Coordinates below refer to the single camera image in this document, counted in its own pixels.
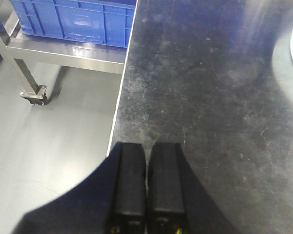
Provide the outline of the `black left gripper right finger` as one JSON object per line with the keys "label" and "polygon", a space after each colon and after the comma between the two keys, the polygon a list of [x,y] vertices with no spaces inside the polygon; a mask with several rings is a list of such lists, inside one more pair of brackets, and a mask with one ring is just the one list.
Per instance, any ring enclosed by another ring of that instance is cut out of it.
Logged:
{"label": "black left gripper right finger", "polygon": [[147,232],[183,234],[187,219],[174,143],[153,145],[147,172]]}

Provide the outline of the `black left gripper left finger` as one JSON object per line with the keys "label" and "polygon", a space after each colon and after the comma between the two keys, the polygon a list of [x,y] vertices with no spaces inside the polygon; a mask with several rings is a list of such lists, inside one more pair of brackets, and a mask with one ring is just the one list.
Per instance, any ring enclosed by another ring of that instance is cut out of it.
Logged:
{"label": "black left gripper left finger", "polygon": [[146,219],[146,158],[141,144],[118,142],[119,156],[108,234],[143,234]]}

